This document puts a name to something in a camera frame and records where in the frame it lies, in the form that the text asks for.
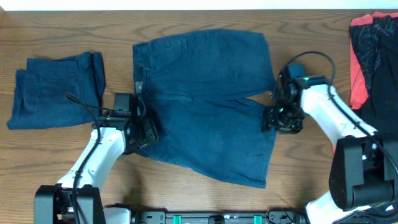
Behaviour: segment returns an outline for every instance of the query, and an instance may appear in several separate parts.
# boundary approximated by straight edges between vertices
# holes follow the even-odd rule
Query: red fabric
[[[386,16],[391,16],[395,18],[398,17],[398,12],[391,14],[385,14],[381,12],[375,12],[372,15],[368,14],[363,17],[353,19],[351,21],[351,26],[371,24],[373,23],[373,18],[375,17],[383,18]],[[358,59],[355,56],[351,41],[349,43],[349,55],[350,55],[349,79],[351,82],[351,96],[349,98],[349,103],[351,105],[351,109],[354,110],[354,109],[360,109],[367,100],[367,98],[369,97],[369,95],[365,87],[365,79],[363,77],[361,66],[359,65]]]

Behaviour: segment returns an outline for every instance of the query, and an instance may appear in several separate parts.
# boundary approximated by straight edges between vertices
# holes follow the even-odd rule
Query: folded cloth
[[[273,90],[263,34],[203,30],[133,46],[135,91],[159,142],[138,153],[214,179],[266,187],[275,131],[265,106],[244,97]]]
[[[391,18],[398,17],[398,13],[383,14],[375,12],[372,15],[355,18],[350,25],[350,80],[351,96],[350,105],[353,110],[359,109],[369,97],[374,71],[381,62],[378,50],[380,35],[389,35],[395,29],[394,21]]]
[[[85,109],[65,98],[70,92],[87,105],[99,106],[105,89],[100,53],[85,52],[60,60],[29,58],[16,73],[9,129],[42,129],[92,121]],[[100,111],[92,109],[95,116]]]

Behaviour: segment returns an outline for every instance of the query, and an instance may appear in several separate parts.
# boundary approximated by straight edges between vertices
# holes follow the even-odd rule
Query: white wall
[[[0,0],[6,11],[398,9],[398,0]]]

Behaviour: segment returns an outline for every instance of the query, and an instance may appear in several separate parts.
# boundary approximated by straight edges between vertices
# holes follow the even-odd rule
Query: wooden table
[[[0,28],[0,223],[32,223],[35,191],[54,184],[86,146],[91,124],[70,128],[9,131],[15,72],[26,59],[102,52],[104,103],[133,91],[132,45],[200,29],[263,32],[274,73],[294,55],[319,50],[337,64],[335,86],[349,99],[349,36],[352,18],[371,11],[106,11],[9,12]],[[317,56],[298,60],[309,74],[330,75]],[[268,93],[253,97],[268,104]],[[331,145],[311,118],[297,135],[278,135],[267,188],[227,184],[196,172],[137,155],[122,156],[102,191],[104,205],[123,202],[177,210],[266,210],[298,207],[328,190]]]

